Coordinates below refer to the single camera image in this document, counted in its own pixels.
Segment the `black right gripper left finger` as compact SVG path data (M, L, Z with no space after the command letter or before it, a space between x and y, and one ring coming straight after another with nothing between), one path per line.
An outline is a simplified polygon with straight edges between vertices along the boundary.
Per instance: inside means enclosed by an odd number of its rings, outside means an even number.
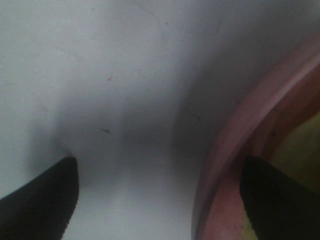
M61 240L79 198L77 160L66 157L0 200L2 240Z

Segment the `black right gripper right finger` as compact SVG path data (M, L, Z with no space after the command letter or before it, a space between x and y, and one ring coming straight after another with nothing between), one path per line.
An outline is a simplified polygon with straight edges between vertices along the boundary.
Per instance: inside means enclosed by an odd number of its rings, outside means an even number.
M239 192L259 240L320 238L320 196L267 161L244 160Z

